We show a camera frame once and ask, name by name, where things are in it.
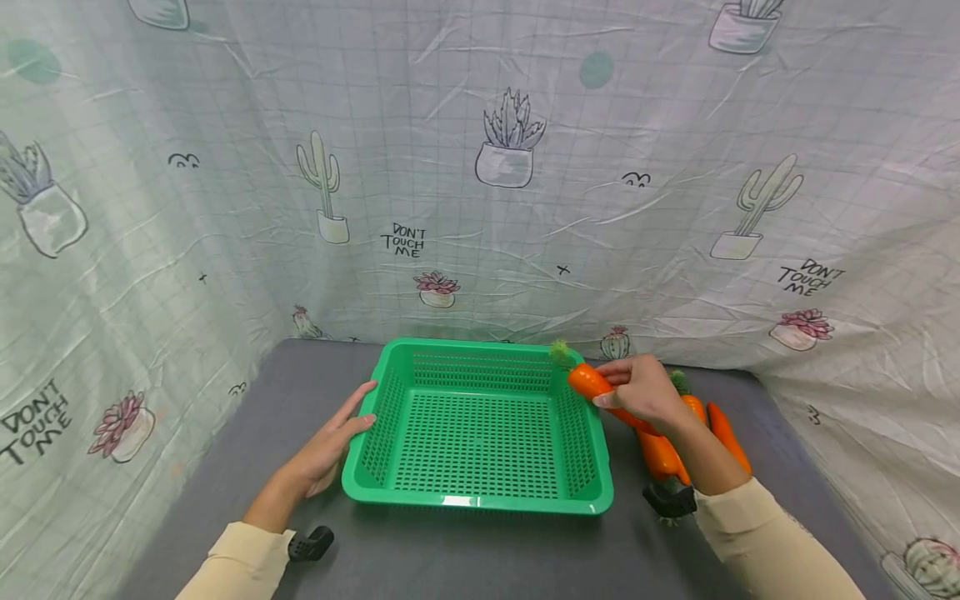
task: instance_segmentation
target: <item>wrinkled fabric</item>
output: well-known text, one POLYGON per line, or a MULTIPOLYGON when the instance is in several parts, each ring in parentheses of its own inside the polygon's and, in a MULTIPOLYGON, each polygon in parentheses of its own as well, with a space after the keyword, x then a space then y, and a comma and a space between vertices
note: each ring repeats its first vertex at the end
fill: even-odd
POLYGON ((952 3, 0 22, 0 596, 109 596, 289 336, 754 372, 905 597, 960 593, 952 3))

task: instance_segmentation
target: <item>green plastic basket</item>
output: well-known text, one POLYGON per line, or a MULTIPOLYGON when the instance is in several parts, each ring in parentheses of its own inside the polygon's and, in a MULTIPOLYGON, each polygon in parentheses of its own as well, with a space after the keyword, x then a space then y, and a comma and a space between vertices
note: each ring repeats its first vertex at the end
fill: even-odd
MULTIPOLYGON (((344 490, 384 504, 600 515, 613 502, 596 408, 545 346, 398 339, 373 371, 344 490)), ((578 362, 583 358, 571 352, 578 362)))

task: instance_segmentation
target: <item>teal dot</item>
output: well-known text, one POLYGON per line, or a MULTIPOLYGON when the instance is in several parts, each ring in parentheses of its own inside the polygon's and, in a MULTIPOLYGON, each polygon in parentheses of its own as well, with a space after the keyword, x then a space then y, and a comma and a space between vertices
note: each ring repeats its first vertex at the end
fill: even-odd
POLYGON ((35 84, 51 84, 60 76, 60 61, 50 49, 32 39, 7 44, 7 60, 17 75, 35 84))
POLYGON ((586 89, 597 89, 613 77, 613 58, 606 52, 594 52, 580 65, 580 83, 586 89))

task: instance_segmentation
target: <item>basket rim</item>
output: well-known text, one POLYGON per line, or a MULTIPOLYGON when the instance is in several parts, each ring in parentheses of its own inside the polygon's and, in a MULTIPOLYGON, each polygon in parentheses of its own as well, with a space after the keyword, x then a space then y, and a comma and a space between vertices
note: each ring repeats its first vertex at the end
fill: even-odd
MULTIPOLYGON (((433 338, 396 338, 383 347, 380 352, 380 358, 373 369, 371 379, 378 383, 387 369, 391 354, 402 346, 425 346, 425 347, 446 347, 446 348, 485 348, 489 349, 491 344, 496 342, 468 342, 460 340, 439 340, 433 338)), ((505 350, 518 351, 529 354, 545 354, 548 352, 548 346, 534 344, 504 344, 505 350)), ((576 364, 586 362, 584 357, 574 349, 570 354, 576 360, 576 364)), ((368 415, 372 412, 380 395, 381 387, 377 385, 372 392, 367 394, 360 404, 358 416, 368 415)), ((597 477, 600 480, 600 492, 597 497, 588 500, 565 499, 543 499, 543 498, 523 498, 512 496, 482 495, 472 496, 465 494, 447 494, 439 492, 414 492, 398 491, 387 489, 374 489, 361 486, 357 483, 353 474, 359 467, 360 454, 363 449, 364 441, 367 438, 367 432, 354 436, 349 444, 347 460, 344 463, 341 473, 341 484, 348 497, 357 502, 368 502, 373 504, 393 504, 405 506, 422 506, 428 508, 464 508, 480 510, 502 510, 517 511, 527 513, 548 513, 564 515, 588 515, 599 516, 605 513, 613 504, 613 480, 610 471, 610 452, 607 449, 607 438, 604 434, 603 423, 600 421, 598 410, 588 402, 584 402, 588 407, 587 422, 588 432, 592 440, 592 448, 596 454, 597 477)))

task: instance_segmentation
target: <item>beige sleeve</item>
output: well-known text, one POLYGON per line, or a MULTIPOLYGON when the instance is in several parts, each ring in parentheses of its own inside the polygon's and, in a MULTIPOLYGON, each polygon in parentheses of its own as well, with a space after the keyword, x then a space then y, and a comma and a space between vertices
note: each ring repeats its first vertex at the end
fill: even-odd
POLYGON ((294 532, 231 523, 177 600, 269 600, 287 567, 294 532))
POLYGON ((863 600, 840 563, 757 480, 696 498, 704 537, 754 598, 863 600))

